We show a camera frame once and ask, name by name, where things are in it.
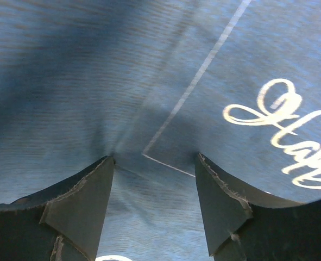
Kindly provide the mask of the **blue denim pillowcase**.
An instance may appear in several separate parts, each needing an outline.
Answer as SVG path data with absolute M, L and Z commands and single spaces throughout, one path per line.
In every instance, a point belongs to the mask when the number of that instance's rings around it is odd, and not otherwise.
M 98 255 L 209 260 L 198 153 L 321 199 L 321 1 L 0 1 L 0 203 L 112 155 Z

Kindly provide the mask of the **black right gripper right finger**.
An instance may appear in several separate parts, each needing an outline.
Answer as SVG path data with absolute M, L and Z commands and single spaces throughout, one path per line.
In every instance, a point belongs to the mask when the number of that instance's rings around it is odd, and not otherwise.
M 321 260 L 321 200 L 264 192 L 203 154 L 196 186 L 209 255 L 215 260 Z

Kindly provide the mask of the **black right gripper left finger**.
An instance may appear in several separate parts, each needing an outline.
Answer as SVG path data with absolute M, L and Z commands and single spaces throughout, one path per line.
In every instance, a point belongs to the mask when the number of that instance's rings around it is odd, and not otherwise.
M 0 260 L 95 260 L 114 176 L 106 156 L 41 191 L 0 204 Z

